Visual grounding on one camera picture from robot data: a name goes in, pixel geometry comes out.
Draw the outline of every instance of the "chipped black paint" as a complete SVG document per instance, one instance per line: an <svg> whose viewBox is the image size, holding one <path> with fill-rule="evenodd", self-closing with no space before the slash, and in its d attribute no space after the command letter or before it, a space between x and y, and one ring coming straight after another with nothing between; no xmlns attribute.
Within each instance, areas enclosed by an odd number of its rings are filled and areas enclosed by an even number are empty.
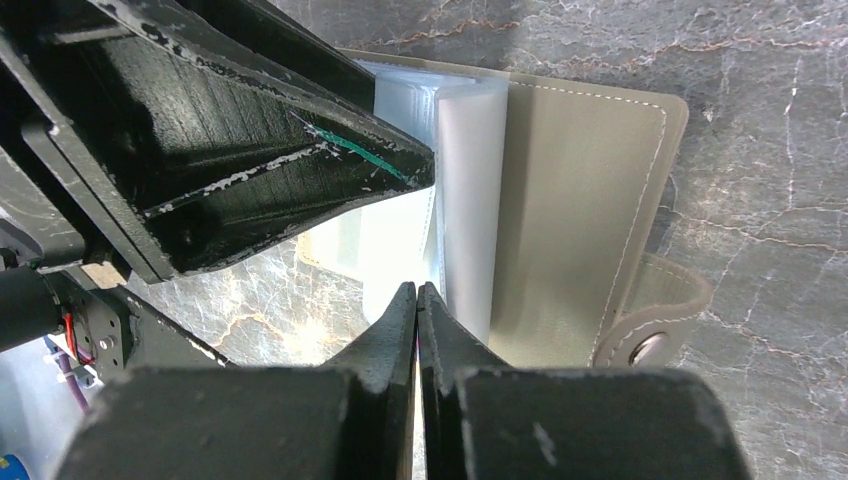
<svg viewBox="0 0 848 480"><path fill-rule="evenodd" d="M100 29L118 22L128 34L82 32L75 38L85 41L61 50L48 44L22 52L31 62L15 68L31 70L51 92L59 123L82 133L73 145L58 144L60 153L102 200L109 214L104 221L124 232L141 257L114 245L145 280L222 268L332 215L432 185L432 152L363 108L370 109L363 99L373 98L373 77L282 14L239 4L232 13L246 23L228 30L237 41L171 0L91 2L97 9L70 1L86 22ZM21 18L33 24L16 31L45 28ZM225 17L210 20L230 28ZM261 35L252 38L251 31ZM266 51L274 61L242 44L276 35L286 55ZM341 72L350 86L311 69L306 58ZM295 116L361 145L396 171L374 172L343 149L319 149L263 170L316 142ZM206 188L222 181L225 188ZM184 241L186 231L192 242Z"/></svg>

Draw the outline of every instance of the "marble surface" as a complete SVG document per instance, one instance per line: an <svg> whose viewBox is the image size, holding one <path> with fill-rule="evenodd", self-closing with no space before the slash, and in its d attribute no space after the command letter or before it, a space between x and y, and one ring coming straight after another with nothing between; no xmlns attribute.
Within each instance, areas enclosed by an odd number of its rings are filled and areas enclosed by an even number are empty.
<svg viewBox="0 0 848 480"><path fill-rule="evenodd" d="M718 288L678 363L724 401L757 478L848 478L848 4L275 1L337 46L683 97L650 248ZM361 285L291 242L132 285L241 362L320 363L366 326Z"/></svg>

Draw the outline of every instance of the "beige leather binder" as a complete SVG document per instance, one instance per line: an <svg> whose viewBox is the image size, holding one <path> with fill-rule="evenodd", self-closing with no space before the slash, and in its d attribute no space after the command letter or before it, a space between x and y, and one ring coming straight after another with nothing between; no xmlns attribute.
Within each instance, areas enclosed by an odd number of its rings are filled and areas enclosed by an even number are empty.
<svg viewBox="0 0 848 480"><path fill-rule="evenodd" d="M643 253L688 117L681 99L345 53L510 82L493 351L518 367L659 365L675 354L711 299L700 276Z"/></svg>

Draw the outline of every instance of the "screw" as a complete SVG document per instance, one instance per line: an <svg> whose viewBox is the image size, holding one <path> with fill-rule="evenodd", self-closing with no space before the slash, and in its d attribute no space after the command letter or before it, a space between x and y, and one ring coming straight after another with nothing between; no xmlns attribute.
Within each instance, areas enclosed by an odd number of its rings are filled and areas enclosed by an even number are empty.
<svg viewBox="0 0 848 480"><path fill-rule="evenodd" d="M100 345L100 348L102 348L103 350L109 350L110 348L115 346L115 337L109 335L108 337L100 340L97 344Z"/></svg>

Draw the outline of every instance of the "purple cable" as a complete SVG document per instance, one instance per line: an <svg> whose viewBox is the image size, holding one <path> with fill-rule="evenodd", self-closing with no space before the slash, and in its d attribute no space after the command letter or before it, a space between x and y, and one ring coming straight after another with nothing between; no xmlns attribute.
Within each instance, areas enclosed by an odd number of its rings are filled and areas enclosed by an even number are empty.
<svg viewBox="0 0 848 480"><path fill-rule="evenodd" d="M71 370L71 357L69 357L67 353L62 353L56 358L56 363L59 364L59 370L65 374L65 383L68 384L68 388L71 390L71 395L73 395L74 399L77 401L77 405L80 406L80 409L82 409L83 412L87 411L88 400L86 400L85 395L82 394L82 390L80 390L79 384L77 383L77 377Z"/></svg>
<svg viewBox="0 0 848 480"><path fill-rule="evenodd" d="M91 356L91 352L82 347L77 347L77 353L79 353L79 356L82 357L83 360L85 360L86 362L94 361L94 357Z"/></svg>

